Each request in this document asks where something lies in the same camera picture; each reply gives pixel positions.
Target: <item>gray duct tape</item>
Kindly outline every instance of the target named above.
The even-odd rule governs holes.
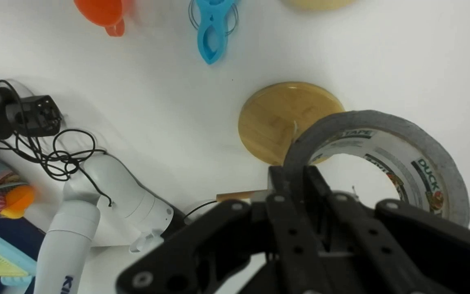
[[[293,142],[286,155],[284,170],[291,191],[301,195],[304,166],[340,153],[359,156],[379,167],[401,200],[469,225],[467,189],[453,158],[414,123],[374,110],[320,119]]]

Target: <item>duck tape label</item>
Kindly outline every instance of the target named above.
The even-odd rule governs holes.
[[[377,166],[402,201],[468,226],[467,189],[449,153],[414,123],[374,110],[327,116],[293,142],[284,160],[292,192],[302,192],[305,165],[341,153]]]

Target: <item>round wooden board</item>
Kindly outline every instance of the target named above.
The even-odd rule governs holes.
[[[326,11],[344,7],[355,0],[287,0],[295,7],[314,11]]]
[[[319,119],[344,112],[325,89],[307,82],[282,82],[257,91],[239,116],[239,136],[256,158],[282,165],[291,142]]]

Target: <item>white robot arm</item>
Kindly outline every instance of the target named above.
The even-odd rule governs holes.
[[[136,244],[171,236],[184,227],[183,214],[138,185],[112,156],[92,156],[82,167],[113,200],[112,209],[140,232]],[[101,196],[78,172],[65,184],[64,201],[54,216],[38,257],[35,294],[77,294],[84,261],[97,231]],[[131,252],[138,252],[133,244]]]

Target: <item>white table surface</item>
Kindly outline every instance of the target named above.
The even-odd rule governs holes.
[[[126,35],[112,38],[71,0],[0,0],[0,78],[51,95],[69,127],[93,132],[181,209],[266,187],[267,165],[243,147],[237,119],[252,93],[289,80],[328,89],[347,110],[420,125],[451,153],[470,193],[470,1],[358,0],[301,13],[280,0],[243,0],[226,55],[211,66],[187,9],[187,0],[137,0]],[[26,217],[47,229],[62,183],[9,152],[1,157],[38,187]],[[320,169],[332,188],[354,185],[366,203],[397,196],[376,167],[356,161],[338,156]],[[355,164],[371,177],[360,178]],[[135,236],[105,209],[95,245]]]

